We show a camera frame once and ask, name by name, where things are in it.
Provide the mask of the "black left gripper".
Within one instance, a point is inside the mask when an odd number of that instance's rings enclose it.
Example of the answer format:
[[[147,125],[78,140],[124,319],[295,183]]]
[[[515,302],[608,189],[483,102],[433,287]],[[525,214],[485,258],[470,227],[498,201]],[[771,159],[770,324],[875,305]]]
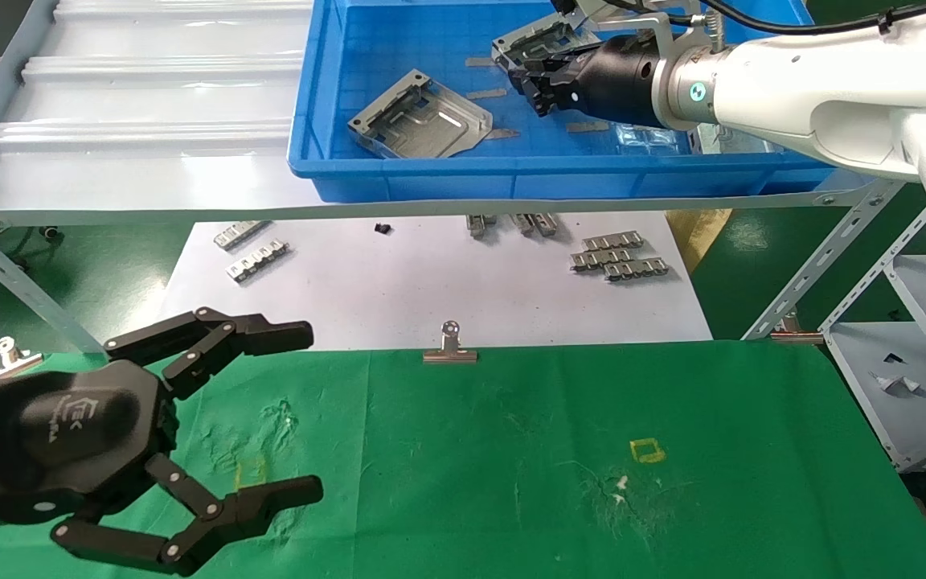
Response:
[[[240,355],[312,345],[305,320],[271,323],[261,313],[201,307],[106,340],[114,362],[102,368],[0,379],[0,525],[76,512],[51,533],[71,556],[180,577],[227,544],[264,535],[281,511],[321,501],[321,479],[252,485],[218,499],[166,457],[179,425],[172,398],[190,398]],[[143,368],[169,358],[164,384]],[[183,531],[166,538],[99,524],[154,483],[192,514]]]

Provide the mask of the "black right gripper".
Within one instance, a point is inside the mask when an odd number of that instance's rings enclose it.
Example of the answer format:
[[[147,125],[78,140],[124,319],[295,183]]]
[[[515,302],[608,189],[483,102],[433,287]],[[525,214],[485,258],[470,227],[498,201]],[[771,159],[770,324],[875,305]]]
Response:
[[[599,47],[577,47],[526,59],[508,71],[538,117],[577,110],[597,120],[662,128],[654,110],[658,45],[620,35]]]

